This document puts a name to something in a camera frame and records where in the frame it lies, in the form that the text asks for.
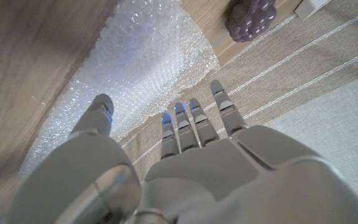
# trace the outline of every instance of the white stripe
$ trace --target white stripe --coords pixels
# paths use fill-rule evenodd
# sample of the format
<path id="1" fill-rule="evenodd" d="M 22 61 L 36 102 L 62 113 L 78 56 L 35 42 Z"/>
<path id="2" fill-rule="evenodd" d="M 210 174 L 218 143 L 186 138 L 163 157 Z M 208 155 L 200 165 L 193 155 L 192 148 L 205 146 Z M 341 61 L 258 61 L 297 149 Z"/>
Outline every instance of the white stripe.
<path id="1" fill-rule="evenodd" d="M 289 91 L 288 93 L 286 93 L 286 94 L 284 94 L 284 95 L 278 97 L 277 99 L 271 101 L 270 103 L 267 103 L 267 104 L 264 105 L 264 106 L 261 106 L 260 108 L 258 108 L 258 109 L 256 109 L 256 110 L 254 110 L 253 112 L 251 112 L 251 113 L 249 113 L 249 114 L 243 116 L 242 118 L 244 118 L 244 119 L 250 118 L 251 116 L 253 116 L 253 115 L 255 115 L 255 114 L 257 114 L 257 113 L 259 113 L 259 112 L 265 110 L 266 108 L 269 108 L 269 107 L 273 106 L 274 104 L 280 102 L 281 100 L 283 100 L 283 99 L 285 99 L 285 98 L 287 98 L 287 97 L 289 97 L 289 96 L 291 96 L 291 95 L 293 95 L 293 94 L 295 94 L 295 93 L 298 93 L 299 91 L 301 91 L 301 90 L 304 89 L 304 88 L 308 88 L 309 86 L 315 84 L 316 82 L 318 82 L 318 81 L 320 81 L 320 80 L 322 80 L 322 79 L 324 79 L 324 78 L 327 78 L 328 76 L 330 76 L 330 75 L 336 73 L 337 71 L 339 71 L 339 70 L 341 70 L 341 69 L 343 69 L 343 68 L 346 68 L 346 67 L 349 66 L 350 64 L 352 64 L 352 63 L 354 63 L 354 62 L 357 62 L 357 61 L 358 61 L 358 56 L 355 57 L 355 58 L 353 58 L 352 60 L 347 61 L 347 62 L 343 63 L 342 65 L 340 65 L 340 66 L 338 66 L 338 67 L 336 67 L 336 68 L 330 70 L 329 72 L 326 72 L 326 73 L 320 75 L 319 77 L 313 79 L 312 81 L 307 82 L 307 83 L 303 84 L 302 86 L 299 86 L 299 87 L 293 89 L 292 91 Z"/>
<path id="2" fill-rule="evenodd" d="M 232 58 L 229 62 L 233 61 L 234 59 L 236 59 L 238 56 L 242 55 L 244 52 L 246 52 L 247 50 L 251 49 L 253 46 L 257 45 L 259 42 L 261 42 L 262 40 L 264 40 L 266 37 L 268 37 L 270 34 L 273 34 L 274 32 L 278 31 L 281 27 L 283 27 L 284 25 L 288 24 L 291 20 L 293 20 L 294 18 L 296 18 L 296 14 L 293 13 L 290 17 L 286 18 L 283 22 L 281 22 L 279 25 L 275 26 L 273 29 L 269 30 L 268 32 L 266 32 L 264 35 L 261 35 L 257 40 L 253 41 L 252 44 L 250 44 L 248 47 L 246 47 L 241 53 L 239 53 L 238 55 L 236 55 L 234 58 Z M 214 106 L 214 104 L 210 104 L 209 106 L 207 106 L 204 110 L 209 110 L 210 108 L 212 108 Z M 128 139 L 128 141 L 126 141 L 123 145 L 122 148 L 125 148 L 132 140 L 134 140 L 136 138 L 136 136 L 143 131 L 143 129 L 140 130 L 138 133 L 134 134 L 130 139 Z"/>
<path id="3" fill-rule="evenodd" d="M 348 25 L 354 23 L 355 21 L 358 21 L 358 16 L 357 16 L 356 18 L 351 19 L 351 20 L 345 22 L 344 24 L 338 26 L 337 28 L 333 29 L 332 31 L 330 31 L 330 32 L 328 32 L 328 33 L 322 35 L 321 37 L 315 39 L 314 41 L 310 42 L 309 44 L 303 46 L 302 48 L 300 48 L 300 49 L 298 49 L 298 50 L 296 51 L 297 53 L 294 52 L 294 53 L 291 54 L 292 56 L 289 55 L 289 56 L 285 57 L 283 60 L 277 62 L 275 65 L 273 65 L 272 67 L 268 68 L 266 71 L 271 72 L 274 68 L 277 68 L 277 67 L 280 66 L 281 64 L 283 64 L 283 63 L 289 61 L 289 60 L 290 60 L 291 58 L 293 58 L 295 55 L 297 55 L 297 54 L 299 54 L 300 52 L 306 50 L 308 47 L 310 47 L 310 46 L 312 46 L 312 45 L 314 45 L 314 44 L 317 44 L 319 41 L 322 41 L 322 40 L 328 38 L 329 36 L 333 35 L 334 33 L 338 32 L 338 31 L 340 31 L 340 30 L 342 30 L 343 28 L 345 28 L 345 27 L 347 27 Z M 348 62 L 346 62 L 346 63 L 349 63 L 349 64 L 350 64 L 350 63 L 354 63 L 355 61 L 353 62 L 353 60 L 355 60 L 356 58 L 354 58 L 354 59 L 352 59 L 352 60 L 350 60 L 350 61 L 348 61 Z M 251 79 L 252 81 L 249 80 L 249 81 L 245 82 L 244 84 L 242 84 L 241 86 L 237 87 L 235 90 L 229 92 L 228 95 L 232 95 L 233 93 L 235 93 L 235 92 L 239 91 L 240 89 L 244 88 L 245 86 L 247 86 L 247 85 L 250 84 L 251 82 L 255 81 L 256 79 L 258 79 L 258 78 L 264 76 L 266 73 L 268 73 L 268 72 L 266 72 L 266 71 L 264 71 L 264 72 L 260 73 L 259 75 L 257 75 L 257 76 L 256 76 L 257 78 L 255 78 L 255 77 L 252 78 L 252 79 Z M 210 108 L 212 108 L 212 107 L 215 106 L 215 105 L 216 105 L 216 104 L 211 103 L 210 105 L 208 105 L 208 106 L 204 109 L 204 111 L 209 110 Z M 253 114 L 253 115 L 250 115 L 250 114 L 245 115 L 245 116 L 244 116 L 244 119 L 249 118 L 250 116 L 253 116 L 253 115 L 254 115 L 254 114 Z M 221 129 L 218 130 L 218 133 L 221 133 L 221 132 L 223 132 L 223 131 L 224 131 L 224 128 L 221 128 Z M 144 155 L 148 154 L 159 142 L 161 142 L 161 140 L 159 140 L 159 141 L 158 141 L 157 143 L 155 143 L 151 148 L 149 148 L 145 153 L 143 153 L 143 155 L 141 155 L 135 162 L 137 163 L 137 162 L 140 160 L 140 158 L 143 158 Z"/>
<path id="4" fill-rule="evenodd" d="M 291 58 L 293 58 L 294 56 L 298 55 L 299 53 L 301 53 L 302 51 L 308 49 L 309 47 L 313 46 L 314 44 L 317 44 L 318 42 L 328 38 L 329 36 L 335 34 L 336 32 L 342 30 L 343 28 L 347 27 L 348 25 L 351 25 L 352 23 L 354 23 L 355 21 L 358 21 L 358 16 L 354 19 L 351 19 L 347 22 L 345 22 L 344 24 L 340 25 L 339 27 L 331 30 L 330 32 L 322 35 L 321 37 L 315 39 L 314 41 L 306 44 L 305 46 L 301 47 L 300 49 L 296 50 L 295 52 L 293 52 L 292 54 L 286 56 L 283 60 L 277 62 L 275 65 L 271 66 L 270 68 L 268 68 L 267 70 L 261 72 L 259 75 L 255 76 L 254 78 L 251 78 L 250 80 L 248 80 L 247 82 L 245 82 L 244 84 L 242 84 L 241 86 L 237 87 L 236 89 L 230 91 L 229 96 L 234 94 L 235 92 L 243 89 L 245 86 L 249 85 L 250 83 L 256 81 L 257 79 L 259 79 L 260 77 L 266 75 L 267 73 L 271 72 L 272 70 L 274 70 L 275 68 L 281 66 L 283 63 L 289 61 Z"/>
<path id="5" fill-rule="evenodd" d="M 139 158 L 137 158 L 135 160 L 135 162 L 133 163 L 134 165 L 137 164 L 141 159 L 143 159 L 145 156 L 147 156 L 147 154 L 149 154 L 156 146 L 158 146 L 158 144 L 161 143 L 161 140 L 160 139 L 158 142 L 156 142 L 150 149 L 148 149 L 147 151 L 145 151 Z"/>

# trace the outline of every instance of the purple grape cluster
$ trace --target purple grape cluster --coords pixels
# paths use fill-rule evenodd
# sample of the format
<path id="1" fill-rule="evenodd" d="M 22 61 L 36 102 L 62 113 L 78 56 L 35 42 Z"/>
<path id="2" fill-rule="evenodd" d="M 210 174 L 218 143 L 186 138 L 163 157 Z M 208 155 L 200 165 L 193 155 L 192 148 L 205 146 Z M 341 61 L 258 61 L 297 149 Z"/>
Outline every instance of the purple grape cluster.
<path id="1" fill-rule="evenodd" d="M 277 14 L 274 3 L 275 0 L 242 0 L 234 6 L 224 24 L 231 38 L 236 42 L 251 41 L 265 32 Z"/>

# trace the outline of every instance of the robot finger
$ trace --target robot finger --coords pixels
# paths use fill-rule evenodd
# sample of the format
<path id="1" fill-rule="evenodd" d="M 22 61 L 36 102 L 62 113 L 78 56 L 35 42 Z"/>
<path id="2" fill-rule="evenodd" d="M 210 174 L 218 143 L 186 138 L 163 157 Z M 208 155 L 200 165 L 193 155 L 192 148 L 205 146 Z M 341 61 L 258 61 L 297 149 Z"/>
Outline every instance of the robot finger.
<path id="1" fill-rule="evenodd" d="M 175 130 L 169 113 L 163 113 L 161 117 L 162 122 L 162 145 L 161 145 L 161 159 L 174 156 L 180 153 L 178 142 L 175 136 Z"/>
<path id="2" fill-rule="evenodd" d="M 185 106 L 183 106 L 183 103 L 178 102 L 175 103 L 174 109 L 177 116 L 178 135 L 181 151 L 185 152 L 187 149 L 199 147 L 196 135 L 194 134 L 194 131 L 191 128 L 189 122 L 189 118 L 187 117 Z"/>
<path id="3" fill-rule="evenodd" d="M 247 128 L 246 122 L 219 81 L 213 80 L 211 82 L 211 92 L 218 106 L 227 135 L 232 136 L 236 131 Z"/>
<path id="4" fill-rule="evenodd" d="M 216 130 L 205 115 L 204 110 L 196 98 L 192 98 L 189 101 L 189 107 L 194 122 L 196 123 L 196 129 L 201 146 L 205 147 L 208 143 L 219 140 Z"/>

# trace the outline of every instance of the blue led light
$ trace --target blue led light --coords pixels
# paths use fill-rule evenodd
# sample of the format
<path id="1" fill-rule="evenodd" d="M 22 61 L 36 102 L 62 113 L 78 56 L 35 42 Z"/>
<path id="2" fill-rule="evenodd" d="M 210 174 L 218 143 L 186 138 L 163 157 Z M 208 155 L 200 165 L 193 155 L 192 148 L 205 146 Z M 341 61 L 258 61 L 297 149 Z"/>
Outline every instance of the blue led light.
<path id="1" fill-rule="evenodd" d="M 224 91 L 224 89 L 221 89 L 221 90 L 219 90 L 219 91 L 214 92 L 214 95 L 217 94 L 217 93 L 219 93 L 220 91 Z"/>

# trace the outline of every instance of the bubble wrap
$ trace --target bubble wrap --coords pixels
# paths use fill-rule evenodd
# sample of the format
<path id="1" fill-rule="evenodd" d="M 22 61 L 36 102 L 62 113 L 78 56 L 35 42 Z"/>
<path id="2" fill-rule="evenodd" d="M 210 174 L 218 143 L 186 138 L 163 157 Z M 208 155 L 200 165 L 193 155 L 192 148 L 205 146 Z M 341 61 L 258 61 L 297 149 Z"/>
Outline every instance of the bubble wrap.
<path id="1" fill-rule="evenodd" d="M 112 98 L 111 137 L 119 141 L 218 68 L 211 45 L 180 1 L 123 0 L 40 129 L 21 177 L 66 141 L 96 95 Z"/>

